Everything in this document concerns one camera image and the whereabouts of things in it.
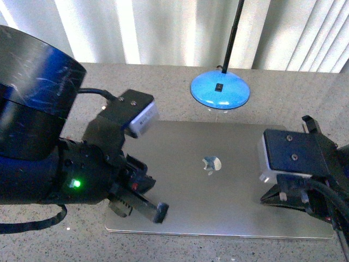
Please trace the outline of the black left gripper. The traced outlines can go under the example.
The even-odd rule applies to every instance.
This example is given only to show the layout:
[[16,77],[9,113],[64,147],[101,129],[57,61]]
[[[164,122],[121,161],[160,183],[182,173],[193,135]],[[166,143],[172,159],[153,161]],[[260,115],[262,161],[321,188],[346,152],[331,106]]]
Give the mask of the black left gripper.
[[109,199],[110,209],[121,217],[132,210],[152,223],[161,224],[169,205],[152,203],[144,194],[155,179],[147,166],[122,151],[125,134],[101,116],[92,120],[81,142],[59,140],[56,200],[59,204],[97,204]]

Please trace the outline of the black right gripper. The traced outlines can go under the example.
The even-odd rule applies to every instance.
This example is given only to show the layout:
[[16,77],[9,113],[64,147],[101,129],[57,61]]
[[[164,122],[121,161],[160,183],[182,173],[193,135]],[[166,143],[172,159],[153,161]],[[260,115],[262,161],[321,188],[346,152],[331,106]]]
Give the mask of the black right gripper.
[[302,211],[334,227],[348,226],[348,181],[293,175],[276,179],[277,184],[260,198],[261,204]]

